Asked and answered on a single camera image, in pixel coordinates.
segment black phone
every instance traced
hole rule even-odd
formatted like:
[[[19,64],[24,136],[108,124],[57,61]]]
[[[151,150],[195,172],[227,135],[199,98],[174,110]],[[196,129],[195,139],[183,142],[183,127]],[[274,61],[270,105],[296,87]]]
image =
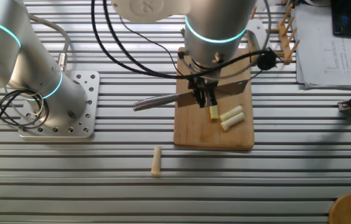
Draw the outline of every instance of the black phone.
[[[351,37],[351,0],[331,0],[333,34]]]

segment metal rail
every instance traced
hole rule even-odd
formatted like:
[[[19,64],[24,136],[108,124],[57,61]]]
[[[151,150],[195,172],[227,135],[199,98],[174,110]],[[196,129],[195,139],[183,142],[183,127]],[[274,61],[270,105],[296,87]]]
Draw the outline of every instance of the metal rail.
[[[26,4],[30,13],[69,33],[68,70],[101,74],[98,120],[92,141],[80,142],[24,141],[16,129],[0,124],[0,222],[327,223],[332,202],[351,193],[351,119],[336,106],[351,91],[303,90],[295,64],[279,66],[253,80],[256,145],[250,152],[178,147],[172,143],[174,105],[132,109],[141,99],[174,93],[174,80],[132,74],[111,63],[94,39],[89,1]],[[281,10],[273,13],[274,22],[282,19]],[[127,32],[110,11],[139,61],[175,73],[162,49]],[[97,12],[105,45],[127,62],[109,35],[101,4]],[[268,21],[266,14],[256,16]],[[174,16],[129,26],[176,58],[183,25]],[[56,57],[63,48],[60,34],[40,24],[33,28]],[[273,36],[271,46],[278,45]],[[12,108],[9,114],[17,116]],[[156,145],[164,148],[161,178],[150,173]]]

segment paper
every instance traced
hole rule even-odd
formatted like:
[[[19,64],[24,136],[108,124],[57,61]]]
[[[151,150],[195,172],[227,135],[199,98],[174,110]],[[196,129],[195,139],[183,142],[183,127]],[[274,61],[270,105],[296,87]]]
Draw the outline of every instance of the paper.
[[[293,10],[291,11],[291,15],[292,15],[292,16],[296,16],[296,10],[295,10],[295,9],[293,9]],[[296,20],[293,20],[293,22],[292,22],[292,27],[293,27],[293,29],[294,29],[295,27],[297,27],[297,26],[296,26]],[[294,35],[294,38],[295,38],[296,40],[299,39],[299,37],[298,37],[298,32],[296,32],[296,34]],[[303,74],[302,74],[302,69],[301,69],[301,66],[300,66],[299,52],[298,52],[298,51],[296,51],[296,60],[297,60],[297,62],[296,62],[296,81],[297,81],[297,83],[305,84],[305,82],[304,82],[304,77],[303,77]]]
[[[351,38],[333,35],[331,9],[301,4],[295,14],[297,62],[306,86],[351,89]]]

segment metal mounting plate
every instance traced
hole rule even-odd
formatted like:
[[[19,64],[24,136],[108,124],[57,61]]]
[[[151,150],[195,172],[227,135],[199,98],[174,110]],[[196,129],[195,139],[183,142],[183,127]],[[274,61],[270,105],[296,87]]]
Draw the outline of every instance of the metal mounting plate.
[[[67,76],[79,82],[86,91],[87,100],[91,100],[91,104],[87,104],[83,115],[68,126],[42,126],[39,129],[19,129],[18,133],[21,137],[28,139],[88,138],[94,133],[96,106],[100,87],[100,74],[98,72],[89,71],[67,71]],[[89,88],[91,87],[93,87],[94,91],[89,91]],[[31,114],[30,105],[27,102],[24,103],[22,114],[24,116],[30,116]],[[33,115],[30,118],[21,118],[21,123],[28,123],[33,119]]]

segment string cheese piece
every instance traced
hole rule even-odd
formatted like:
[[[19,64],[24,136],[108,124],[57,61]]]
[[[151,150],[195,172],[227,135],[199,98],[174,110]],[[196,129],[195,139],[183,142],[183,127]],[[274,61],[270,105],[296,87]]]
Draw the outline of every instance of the string cheese piece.
[[[234,109],[226,112],[225,114],[221,115],[220,119],[221,119],[221,121],[226,121],[226,120],[232,118],[233,116],[236,116],[236,115],[242,113],[242,111],[243,111],[242,107],[241,106],[237,106],[236,108],[234,108]]]
[[[228,129],[230,129],[231,126],[243,121],[244,119],[245,119],[245,114],[240,113],[240,114],[237,114],[237,115],[233,116],[232,118],[222,122],[221,126],[223,127],[224,131],[227,131]]]
[[[218,108],[217,105],[210,107],[210,118],[211,119],[218,119]]]
[[[162,156],[162,147],[156,146],[153,154],[153,163],[151,172],[153,175],[161,174],[161,156]]]

